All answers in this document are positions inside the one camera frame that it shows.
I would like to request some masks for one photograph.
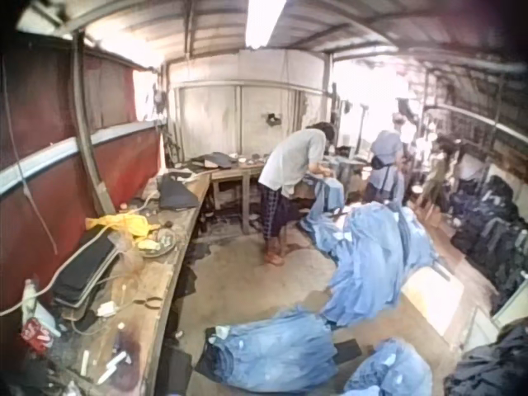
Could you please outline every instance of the corrugated metal roof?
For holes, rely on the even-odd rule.
[[[34,2],[20,29],[63,35],[86,28],[101,45],[117,35],[131,36],[166,61],[245,47],[248,0],[46,3]],[[425,69],[433,68],[444,84],[455,88],[460,102],[481,109],[493,103],[498,76],[505,73],[504,106],[528,107],[528,98],[520,94],[526,89],[525,73],[507,58],[500,26],[481,9],[464,10],[464,2],[445,2],[448,8],[441,4],[435,0],[288,0],[268,46],[327,51],[335,53],[334,59],[391,65],[409,75],[417,92]],[[49,14],[47,20],[42,9]],[[508,109],[507,113],[518,117],[520,112]]]

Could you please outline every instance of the red wall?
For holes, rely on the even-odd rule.
[[[112,202],[119,208],[158,171],[159,134],[151,129],[96,146],[95,158]]]
[[[13,134],[21,158],[75,136],[69,51],[36,43],[18,45],[6,51],[5,64]],[[91,96],[87,101],[88,112],[98,117],[98,125],[108,127],[136,121],[133,70],[108,59],[92,58],[89,64],[91,71],[87,73],[95,73],[99,68],[97,81],[104,82],[97,97]],[[90,87],[97,87],[93,74],[87,80]],[[2,100],[0,170],[14,163]],[[94,148],[97,166],[114,204],[128,201],[156,173],[158,150],[159,136],[154,129]],[[47,285],[78,245],[85,218],[96,215],[78,154],[34,175],[28,184],[59,253],[54,254],[20,185],[1,196],[0,310],[20,301],[25,279],[37,279],[42,287]],[[23,342],[17,335],[20,326],[20,310],[0,318],[0,369],[15,365],[23,356]]]

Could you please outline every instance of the white stripe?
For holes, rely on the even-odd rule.
[[[128,134],[153,128],[154,125],[155,121],[140,121],[98,130],[92,135],[92,144],[102,144]],[[78,153],[77,140],[75,138],[67,138],[56,144],[52,144],[47,148],[43,148],[21,160],[21,168],[24,172],[24,177],[31,177],[37,172],[40,172],[75,153]],[[0,172],[0,195],[9,191],[21,181],[22,177],[16,163],[2,170]]]

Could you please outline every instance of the person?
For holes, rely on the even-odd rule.
[[[330,177],[333,171],[321,165],[325,149],[332,144],[335,129],[319,122],[299,130],[279,143],[271,152],[258,182],[261,187],[262,234],[266,242],[266,262],[281,266],[281,228],[287,221],[294,188],[307,171]]]
[[[403,165],[403,143],[400,138],[405,119],[399,113],[393,115],[394,130],[382,130],[370,151],[372,158],[372,172],[370,173],[363,202],[372,201],[392,202],[401,205],[405,190],[403,174],[400,168]]]
[[[446,211],[446,200],[441,193],[450,175],[452,156],[453,149],[443,147],[441,152],[431,159],[431,172],[427,175],[423,193],[417,201],[417,205],[422,209],[425,209],[427,203],[431,202],[433,205],[440,206],[442,211]]]

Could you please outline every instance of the wooden workbench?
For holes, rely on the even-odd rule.
[[[201,204],[209,185],[210,174],[204,174],[190,182],[187,188],[197,196]],[[143,259],[133,248],[121,255],[111,270],[110,277],[115,276],[115,279],[109,280],[104,290],[97,294],[92,308],[97,310],[99,304],[110,300],[124,308],[106,321],[98,319],[85,335],[74,332],[68,337],[62,336],[55,340],[49,358],[58,367],[60,382],[67,384],[74,380],[86,395],[153,394],[172,297],[199,212],[200,207],[177,212],[162,210],[156,215],[156,219],[149,217],[150,223],[173,223],[177,247],[158,259]],[[143,305],[130,303],[147,297],[163,299],[160,309],[148,309]],[[138,378],[126,392],[115,387],[116,381],[124,380],[119,378],[119,371],[104,384],[95,385],[105,372],[106,363],[112,358],[112,348],[120,323],[125,325],[121,339],[130,340],[130,344],[124,348],[132,355],[130,369],[136,371]],[[83,378],[78,373],[85,350],[90,351],[90,358],[87,376]]]
[[[214,208],[220,209],[219,206],[219,184],[221,182],[230,182],[242,180],[242,231],[249,233],[249,187],[251,177],[256,177],[261,174],[264,168],[264,163],[238,163],[236,167],[231,169],[215,170],[211,173],[211,182],[213,183],[214,193]]]

